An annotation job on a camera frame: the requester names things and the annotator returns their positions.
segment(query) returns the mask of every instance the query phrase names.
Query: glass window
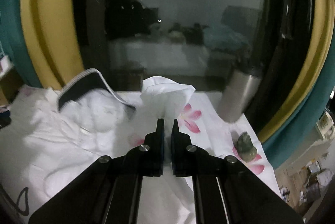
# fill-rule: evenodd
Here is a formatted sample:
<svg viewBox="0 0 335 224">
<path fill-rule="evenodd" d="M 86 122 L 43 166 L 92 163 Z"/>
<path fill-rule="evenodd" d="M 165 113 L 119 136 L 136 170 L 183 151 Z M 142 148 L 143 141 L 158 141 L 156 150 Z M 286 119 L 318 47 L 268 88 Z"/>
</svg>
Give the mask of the glass window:
<svg viewBox="0 0 335 224">
<path fill-rule="evenodd" d="M 234 63 L 257 51 L 264 0 L 104 2 L 103 52 L 115 90 L 139 90 L 151 76 L 222 90 Z M 84 62 L 92 55 L 82 54 Z"/>
</svg>

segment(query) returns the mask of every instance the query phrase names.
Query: pink petal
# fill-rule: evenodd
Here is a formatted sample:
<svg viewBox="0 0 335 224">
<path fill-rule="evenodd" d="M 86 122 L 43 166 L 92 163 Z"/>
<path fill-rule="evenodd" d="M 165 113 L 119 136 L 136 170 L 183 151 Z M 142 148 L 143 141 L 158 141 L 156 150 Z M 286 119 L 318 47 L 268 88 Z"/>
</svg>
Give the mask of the pink petal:
<svg viewBox="0 0 335 224">
<path fill-rule="evenodd" d="M 254 162 L 256 162 L 256 161 L 260 160 L 261 158 L 262 158 L 262 156 L 261 156 L 261 155 L 259 155 L 259 154 L 257 154 L 257 155 L 256 155 L 256 157 L 255 157 L 255 158 L 253 158 L 253 159 L 250 161 L 250 163 L 254 163 Z"/>
<path fill-rule="evenodd" d="M 194 121 L 191 120 L 184 120 L 185 126 L 193 133 L 200 133 L 200 130 L 197 126 L 197 124 Z"/>
<path fill-rule="evenodd" d="M 197 120 L 199 119 L 199 117 L 202 115 L 200 110 L 196 110 L 194 112 L 192 112 L 188 118 L 193 119 L 193 120 Z"/>
<path fill-rule="evenodd" d="M 254 165 L 250 165 L 248 166 L 248 168 L 255 174 L 255 175 L 259 175 L 264 171 L 265 166 L 264 165 L 260 165 L 260 164 L 254 164 Z"/>
<path fill-rule="evenodd" d="M 234 155 L 235 155 L 236 158 L 238 158 L 240 161 L 242 161 L 241 158 L 240 158 L 240 156 L 239 156 L 239 154 L 237 153 L 236 147 L 232 148 L 232 152 L 234 153 Z"/>
<path fill-rule="evenodd" d="M 138 147 L 139 145 L 143 145 L 143 143 L 144 143 L 144 139 L 136 140 L 136 147 Z"/>
<path fill-rule="evenodd" d="M 190 104 L 186 104 L 185 108 L 183 109 L 182 113 L 187 113 L 192 110 L 192 107 Z"/>
<path fill-rule="evenodd" d="M 137 134 L 132 134 L 128 137 L 128 143 L 132 147 L 138 147 L 144 143 L 144 139 L 139 137 Z"/>
</svg>

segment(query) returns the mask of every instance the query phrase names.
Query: floor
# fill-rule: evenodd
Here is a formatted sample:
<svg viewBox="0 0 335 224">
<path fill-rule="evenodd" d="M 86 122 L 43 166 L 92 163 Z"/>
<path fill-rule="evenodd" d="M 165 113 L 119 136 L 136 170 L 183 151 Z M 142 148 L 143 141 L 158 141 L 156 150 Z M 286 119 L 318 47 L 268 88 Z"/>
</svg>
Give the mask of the floor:
<svg viewBox="0 0 335 224">
<path fill-rule="evenodd" d="M 297 213 L 303 216 L 308 210 L 309 206 L 305 203 L 299 205 L 299 197 L 300 191 L 304 188 L 304 184 L 309 177 L 309 171 L 305 168 L 289 177 L 286 170 L 278 170 L 275 171 L 275 176 L 279 188 L 287 187 L 288 191 L 290 192 L 288 205 L 290 205 Z"/>
</svg>

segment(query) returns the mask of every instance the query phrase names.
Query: metal screw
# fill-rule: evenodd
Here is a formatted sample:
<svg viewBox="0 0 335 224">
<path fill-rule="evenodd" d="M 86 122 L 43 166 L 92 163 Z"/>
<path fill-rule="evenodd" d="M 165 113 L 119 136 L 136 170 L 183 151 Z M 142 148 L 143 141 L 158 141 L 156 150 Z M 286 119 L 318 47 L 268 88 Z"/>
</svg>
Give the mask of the metal screw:
<svg viewBox="0 0 335 224">
<path fill-rule="evenodd" d="M 233 156 L 233 155 L 228 155 L 226 157 L 226 161 L 229 162 L 229 163 L 231 163 L 231 164 L 234 164 L 234 163 L 237 162 L 237 158 L 235 156 Z"/>
<path fill-rule="evenodd" d="M 101 157 L 99 158 L 99 162 L 101 162 L 102 164 L 105 164 L 105 163 L 108 163 L 110 159 L 111 159 L 111 158 L 110 158 L 109 156 L 104 155 L 104 156 L 101 156 Z"/>
<path fill-rule="evenodd" d="M 148 151 L 150 149 L 150 147 L 148 145 L 140 145 L 140 147 L 138 148 L 140 151 Z"/>
<path fill-rule="evenodd" d="M 197 147 L 195 145 L 188 145 L 186 147 L 186 150 L 189 152 L 195 152 L 197 150 Z"/>
</svg>

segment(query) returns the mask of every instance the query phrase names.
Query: teal curtain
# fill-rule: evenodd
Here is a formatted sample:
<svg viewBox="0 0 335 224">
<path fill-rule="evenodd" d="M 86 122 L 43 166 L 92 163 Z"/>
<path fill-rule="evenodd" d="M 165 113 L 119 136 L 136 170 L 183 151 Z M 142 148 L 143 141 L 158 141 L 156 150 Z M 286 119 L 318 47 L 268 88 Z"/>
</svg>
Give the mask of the teal curtain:
<svg viewBox="0 0 335 224">
<path fill-rule="evenodd" d="M 327 105 L 335 86 L 334 32 L 326 61 L 314 87 L 286 123 L 263 144 L 266 157 L 274 169 L 285 162 L 311 132 Z"/>
<path fill-rule="evenodd" d="M 23 37 L 20 0 L 0 0 L 0 40 L 23 81 L 33 87 L 42 87 L 31 63 Z"/>
</svg>

